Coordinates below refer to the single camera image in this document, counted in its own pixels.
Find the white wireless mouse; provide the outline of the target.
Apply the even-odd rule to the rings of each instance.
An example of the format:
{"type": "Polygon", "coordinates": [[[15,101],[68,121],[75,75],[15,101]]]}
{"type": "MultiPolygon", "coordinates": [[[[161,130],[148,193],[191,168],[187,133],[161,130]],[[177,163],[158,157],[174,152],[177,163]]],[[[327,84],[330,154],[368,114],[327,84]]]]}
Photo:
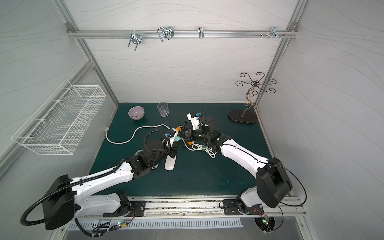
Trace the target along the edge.
{"type": "Polygon", "coordinates": [[[175,167],[176,158],[172,158],[171,156],[167,156],[165,161],[165,170],[172,171],[175,167]]]}

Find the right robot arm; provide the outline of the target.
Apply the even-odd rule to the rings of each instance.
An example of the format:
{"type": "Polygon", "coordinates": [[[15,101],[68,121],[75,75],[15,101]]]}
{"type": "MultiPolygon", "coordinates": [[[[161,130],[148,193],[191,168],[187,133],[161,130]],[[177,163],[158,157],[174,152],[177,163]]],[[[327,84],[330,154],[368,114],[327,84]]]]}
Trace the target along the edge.
{"type": "Polygon", "coordinates": [[[192,126],[179,128],[179,136],[191,151],[207,152],[211,158],[217,154],[231,159],[256,179],[256,186],[237,195],[235,206],[241,215],[248,215],[262,204],[276,208],[293,189],[290,170],[277,158],[268,159],[242,147],[230,136],[221,133],[212,116],[189,113],[192,126]]]}

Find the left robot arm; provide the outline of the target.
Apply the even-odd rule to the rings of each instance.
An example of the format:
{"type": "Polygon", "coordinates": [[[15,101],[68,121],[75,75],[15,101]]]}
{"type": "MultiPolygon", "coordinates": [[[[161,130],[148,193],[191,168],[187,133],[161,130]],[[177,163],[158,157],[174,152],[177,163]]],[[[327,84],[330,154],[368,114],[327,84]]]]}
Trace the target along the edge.
{"type": "Polygon", "coordinates": [[[58,177],[47,193],[21,216],[23,226],[45,224],[47,230],[64,226],[79,217],[102,214],[105,218],[134,214],[134,207],[123,191],[111,195],[96,193],[115,185],[130,182],[148,174],[166,157],[174,156],[173,146],[178,130],[169,129],[164,139],[144,141],[143,150],[122,159],[115,167],[80,178],[58,177]]]}

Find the orange power strip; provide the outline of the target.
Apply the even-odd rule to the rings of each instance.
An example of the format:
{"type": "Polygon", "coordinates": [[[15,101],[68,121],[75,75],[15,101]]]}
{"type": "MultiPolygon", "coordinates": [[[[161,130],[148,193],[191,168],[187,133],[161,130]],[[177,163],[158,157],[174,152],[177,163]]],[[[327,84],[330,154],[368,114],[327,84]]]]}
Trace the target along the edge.
{"type": "Polygon", "coordinates": [[[195,137],[194,137],[195,130],[193,128],[186,128],[186,127],[179,126],[176,128],[176,130],[178,131],[178,137],[183,139],[185,142],[195,141],[195,137]]]}

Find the brown metal jewelry stand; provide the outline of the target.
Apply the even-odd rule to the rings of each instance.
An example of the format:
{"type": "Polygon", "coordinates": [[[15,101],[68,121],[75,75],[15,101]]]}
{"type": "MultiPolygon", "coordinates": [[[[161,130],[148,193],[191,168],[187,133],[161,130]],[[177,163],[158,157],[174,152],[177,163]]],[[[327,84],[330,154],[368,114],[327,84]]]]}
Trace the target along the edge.
{"type": "Polygon", "coordinates": [[[256,114],[256,104],[252,101],[252,98],[257,96],[259,93],[274,94],[276,90],[272,87],[277,81],[275,79],[264,80],[265,74],[262,72],[256,72],[257,77],[261,77],[259,80],[252,80],[248,73],[240,73],[241,78],[247,78],[249,81],[238,80],[235,82],[236,86],[243,87],[244,85],[250,85],[248,88],[245,98],[244,110],[231,110],[228,113],[228,117],[231,121],[243,124],[255,124],[258,122],[256,114]]]}

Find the pink bowl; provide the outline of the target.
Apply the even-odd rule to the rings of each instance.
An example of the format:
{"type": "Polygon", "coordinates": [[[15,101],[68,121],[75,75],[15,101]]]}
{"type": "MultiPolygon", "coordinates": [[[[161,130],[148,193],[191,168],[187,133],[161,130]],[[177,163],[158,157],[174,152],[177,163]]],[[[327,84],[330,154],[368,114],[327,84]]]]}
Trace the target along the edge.
{"type": "Polygon", "coordinates": [[[138,121],[144,117],[145,110],[141,106],[135,106],[128,111],[128,115],[132,120],[138,121]]]}

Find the clear glass cup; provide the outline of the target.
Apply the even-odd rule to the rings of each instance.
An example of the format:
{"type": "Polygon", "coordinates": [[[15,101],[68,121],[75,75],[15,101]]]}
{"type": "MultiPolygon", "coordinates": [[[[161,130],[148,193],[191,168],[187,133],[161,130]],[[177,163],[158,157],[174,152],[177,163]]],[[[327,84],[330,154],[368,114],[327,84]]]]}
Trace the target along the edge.
{"type": "Polygon", "coordinates": [[[161,102],[157,105],[157,109],[161,115],[161,117],[167,117],[169,115],[169,105],[168,103],[161,102]]]}

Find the metal clamp hook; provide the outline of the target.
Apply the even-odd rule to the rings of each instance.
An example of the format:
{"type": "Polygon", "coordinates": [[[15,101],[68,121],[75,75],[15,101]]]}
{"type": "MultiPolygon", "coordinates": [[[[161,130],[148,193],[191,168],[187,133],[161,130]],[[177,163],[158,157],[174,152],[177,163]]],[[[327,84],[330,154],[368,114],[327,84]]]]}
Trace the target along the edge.
{"type": "Polygon", "coordinates": [[[164,42],[165,39],[170,40],[175,35],[172,27],[160,27],[157,29],[157,34],[161,42],[164,42]]]}

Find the metal u-bolt hook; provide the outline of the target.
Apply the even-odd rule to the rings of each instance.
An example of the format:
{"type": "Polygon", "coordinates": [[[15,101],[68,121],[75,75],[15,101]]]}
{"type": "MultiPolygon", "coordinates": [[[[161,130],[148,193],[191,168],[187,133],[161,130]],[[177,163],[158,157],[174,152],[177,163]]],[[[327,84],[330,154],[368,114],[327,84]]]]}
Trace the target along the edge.
{"type": "Polygon", "coordinates": [[[130,35],[130,40],[129,40],[129,43],[128,43],[128,48],[133,45],[135,46],[134,48],[134,51],[137,50],[138,46],[142,43],[142,37],[136,33],[136,31],[134,31],[131,35],[130,35]]]}

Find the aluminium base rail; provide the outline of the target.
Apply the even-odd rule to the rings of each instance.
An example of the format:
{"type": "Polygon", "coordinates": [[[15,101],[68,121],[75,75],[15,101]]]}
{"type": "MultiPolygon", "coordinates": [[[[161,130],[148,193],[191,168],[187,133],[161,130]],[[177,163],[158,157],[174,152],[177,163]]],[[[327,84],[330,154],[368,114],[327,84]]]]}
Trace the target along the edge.
{"type": "Polygon", "coordinates": [[[77,205],[76,218],[117,219],[123,217],[142,218],[216,218],[216,217],[258,217],[261,213],[270,217],[307,216],[299,205],[300,198],[285,197],[275,208],[260,200],[244,214],[236,204],[236,196],[134,196],[120,197],[118,194],[86,197],[77,205]]]}

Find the right metal bracket hook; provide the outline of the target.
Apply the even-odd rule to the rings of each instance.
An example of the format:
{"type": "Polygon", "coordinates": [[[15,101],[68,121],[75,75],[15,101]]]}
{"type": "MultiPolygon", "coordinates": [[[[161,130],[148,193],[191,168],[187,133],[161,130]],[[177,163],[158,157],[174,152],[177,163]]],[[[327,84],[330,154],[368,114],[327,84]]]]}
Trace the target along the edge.
{"type": "Polygon", "coordinates": [[[270,30],[270,32],[269,32],[268,34],[260,34],[260,36],[261,36],[262,38],[266,38],[266,37],[268,37],[268,38],[270,38],[270,39],[274,39],[274,38],[279,38],[279,39],[281,39],[281,38],[285,38],[287,35],[284,34],[284,33],[279,34],[277,28],[276,28],[276,27],[272,27],[271,30],[270,30]]]}

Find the aluminium crossbar rail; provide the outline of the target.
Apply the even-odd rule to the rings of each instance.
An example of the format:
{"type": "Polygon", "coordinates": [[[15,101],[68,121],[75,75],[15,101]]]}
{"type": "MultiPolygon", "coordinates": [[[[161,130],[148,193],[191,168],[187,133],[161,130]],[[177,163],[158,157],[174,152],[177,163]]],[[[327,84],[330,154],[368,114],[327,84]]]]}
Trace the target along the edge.
{"type": "MultiPolygon", "coordinates": [[[[71,39],[129,39],[133,33],[130,31],[76,31],[68,32],[71,39]]],[[[207,30],[204,29],[204,39],[256,39],[262,38],[260,34],[268,34],[270,30],[207,30]]],[[[159,39],[156,30],[136,31],[142,39],[159,39]]],[[[199,39],[198,29],[174,30],[173,39],[199,39]]],[[[279,34],[286,34],[285,38],[295,38],[299,32],[278,30],[279,34]]]]}

